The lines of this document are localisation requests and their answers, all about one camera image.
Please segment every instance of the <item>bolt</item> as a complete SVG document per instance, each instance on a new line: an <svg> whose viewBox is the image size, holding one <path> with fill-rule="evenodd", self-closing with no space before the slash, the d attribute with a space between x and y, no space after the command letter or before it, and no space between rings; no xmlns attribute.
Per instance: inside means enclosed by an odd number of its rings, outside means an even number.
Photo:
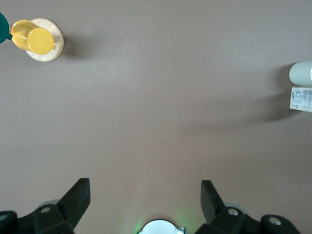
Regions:
<svg viewBox="0 0 312 234"><path fill-rule="evenodd" d="M238 211L233 208L230 208L228 212L230 215L238 216Z"/></svg>
<svg viewBox="0 0 312 234"><path fill-rule="evenodd" d="M281 221L278 218L275 218L275 217L270 217L269 221L270 221L270 223L272 223L274 225L277 225L277 226L282 224Z"/></svg>

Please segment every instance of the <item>green light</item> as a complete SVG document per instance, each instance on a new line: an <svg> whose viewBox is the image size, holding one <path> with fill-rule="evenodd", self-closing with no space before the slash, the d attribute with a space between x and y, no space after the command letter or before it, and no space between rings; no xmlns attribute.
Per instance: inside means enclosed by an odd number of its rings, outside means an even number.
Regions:
<svg viewBox="0 0 312 234"><path fill-rule="evenodd" d="M142 218L140 218L136 223L135 227L133 228L133 234L137 234L138 231L140 231L143 228L143 225L144 225L143 220Z"/></svg>
<svg viewBox="0 0 312 234"><path fill-rule="evenodd" d="M175 223L179 227L186 227L187 233L194 233L205 222L201 213L193 212L191 209L176 211Z"/></svg>

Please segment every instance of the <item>round wooden disc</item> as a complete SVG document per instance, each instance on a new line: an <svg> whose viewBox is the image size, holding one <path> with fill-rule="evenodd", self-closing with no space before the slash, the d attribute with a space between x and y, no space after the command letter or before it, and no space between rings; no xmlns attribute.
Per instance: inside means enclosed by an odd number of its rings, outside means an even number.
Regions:
<svg viewBox="0 0 312 234"><path fill-rule="evenodd" d="M33 19L31 20L31 22L35 23L41 28L45 28L52 34L55 49L51 50L46 55L38 55L31 51L26 51L26 53L33 59L40 61L40 62L50 62L50 61L57 59L63 52L63 48L64 48L64 37L59 27L57 27L56 24L54 24L53 22L47 19L42 19L42 18Z"/></svg>

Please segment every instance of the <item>yellow plastic cup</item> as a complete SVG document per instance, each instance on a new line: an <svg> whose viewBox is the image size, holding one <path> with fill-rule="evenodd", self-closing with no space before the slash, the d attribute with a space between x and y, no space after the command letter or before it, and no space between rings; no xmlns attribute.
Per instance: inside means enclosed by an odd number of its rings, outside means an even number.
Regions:
<svg viewBox="0 0 312 234"><path fill-rule="evenodd" d="M46 55L55 49L51 33L29 20L19 20L11 28L12 41L22 49L38 55Z"/></svg>

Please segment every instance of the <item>paper label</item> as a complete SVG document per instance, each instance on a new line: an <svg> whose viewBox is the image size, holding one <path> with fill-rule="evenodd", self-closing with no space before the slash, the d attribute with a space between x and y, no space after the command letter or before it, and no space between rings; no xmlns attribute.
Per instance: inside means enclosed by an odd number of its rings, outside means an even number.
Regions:
<svg viewBox="0 0 312 234"><path fill-rule="evenodd" d="M312 112L312 88L292 88L291 109Z"/></svg>

